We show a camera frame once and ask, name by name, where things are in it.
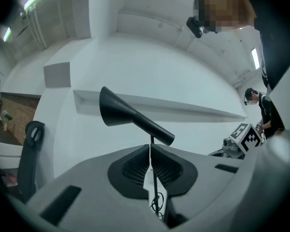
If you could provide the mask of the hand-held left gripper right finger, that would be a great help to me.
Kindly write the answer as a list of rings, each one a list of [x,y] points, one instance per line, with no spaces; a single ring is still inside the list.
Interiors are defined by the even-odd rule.
[[[241,159],[151,145],[151,165],[167,192],[164,223],[174,228],[202,212],[235,176]]]

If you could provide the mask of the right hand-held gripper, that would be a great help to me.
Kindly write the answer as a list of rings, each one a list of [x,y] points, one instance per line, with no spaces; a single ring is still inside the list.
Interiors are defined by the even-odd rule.
[[[222,149],[210,153],[209,156],[223,157],[225,152],[231,158],[239,159],[260,145],[261,136],[256,129],[251,124],[241,123],[229,137],[223,139]]]

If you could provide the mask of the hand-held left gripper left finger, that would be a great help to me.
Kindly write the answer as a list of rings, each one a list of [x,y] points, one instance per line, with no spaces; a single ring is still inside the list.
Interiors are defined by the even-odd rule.
[[[143,188],[149,145],[87,159],[46,184],[28,206],[60,229],[157,229]]]

